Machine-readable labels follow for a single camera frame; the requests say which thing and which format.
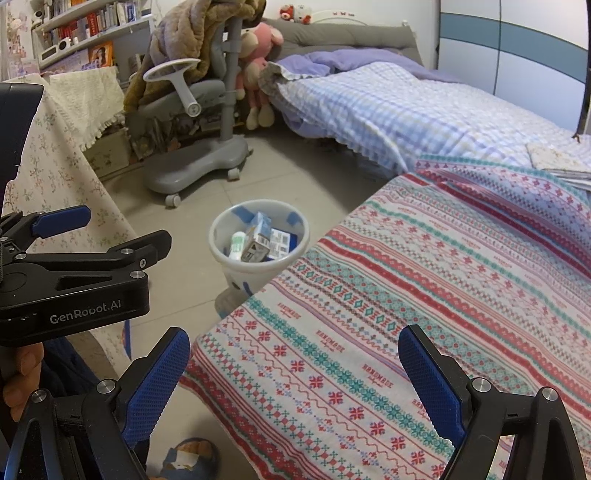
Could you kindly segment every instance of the trash bin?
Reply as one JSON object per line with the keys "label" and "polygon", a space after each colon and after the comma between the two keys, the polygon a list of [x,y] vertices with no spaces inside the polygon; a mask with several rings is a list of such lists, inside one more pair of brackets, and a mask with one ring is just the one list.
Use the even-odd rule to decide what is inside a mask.
{"label": "trash bin", "polygon": [[[230,240],[237,231],[245,231],[254,214],[269,216],[273,228],[297,235],[297,246],[279,260],[246,263],[228,258]],[[259,291],[272,278],[300,257],[310,242],[310,226],[299,210],[277,200],[250,200],[222,212],[209,229],[209,248],[222,266],[228,286],[248,296]]]}

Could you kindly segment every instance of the box in trash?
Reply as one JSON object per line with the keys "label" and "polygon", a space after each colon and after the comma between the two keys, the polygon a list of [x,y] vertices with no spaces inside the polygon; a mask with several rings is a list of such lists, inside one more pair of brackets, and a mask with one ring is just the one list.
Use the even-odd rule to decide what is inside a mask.
{"label": "box in trash", "polygon": [[266,261],[286,257],[297,246],[297,235],[276,228],[271,229],[271,247]]}
{"label": "box in trash", "polygon": [[242,251],[242,261],[262,262],[271,248],[271,219],[257,212],[246,230],[246,241]]}

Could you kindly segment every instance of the slipper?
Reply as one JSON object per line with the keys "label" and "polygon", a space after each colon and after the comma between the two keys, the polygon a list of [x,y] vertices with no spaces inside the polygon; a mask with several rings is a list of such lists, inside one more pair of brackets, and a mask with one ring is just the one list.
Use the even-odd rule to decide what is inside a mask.
{"label": "slipper", "polygon": [[219,452],[209,440],[191,438],[168,451],[156,480],[214,480]]}

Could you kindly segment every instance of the brown blanket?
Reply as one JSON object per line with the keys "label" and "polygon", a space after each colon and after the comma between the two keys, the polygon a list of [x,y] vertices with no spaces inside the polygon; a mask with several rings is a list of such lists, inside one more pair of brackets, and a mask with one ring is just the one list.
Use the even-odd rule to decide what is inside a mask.
{"label": "brown blanket", "polygon": [[187,84],[199,81],[207,73],[213,35],[220,24],[231,17],[254,20],[262,16],[266,0],[235,0],[216,3],[212,0],[184,0],[172,8],[158,24],[150,38],[148,53],[125,94],[126,112],[151,103],[174,90],[168,81],[144,81],[144,73],[168,60],[201,59],[196,68],[185,72]]}

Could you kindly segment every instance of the caster wheel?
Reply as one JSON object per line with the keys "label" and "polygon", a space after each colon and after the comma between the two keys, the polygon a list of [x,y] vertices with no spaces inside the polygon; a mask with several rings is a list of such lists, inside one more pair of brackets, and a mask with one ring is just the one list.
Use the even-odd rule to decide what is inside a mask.
{"label": "caster wheel", "polygon": [[231,168],[228,170],[228,180],[238,180],[240,178],[240,169]]}
{"label": "caster wheel", "polygon": [[178,193],[173,193],[172,195],[166,195],[164,199],[164,203],[169,208],[176,208],[181,204],[181,196]]}

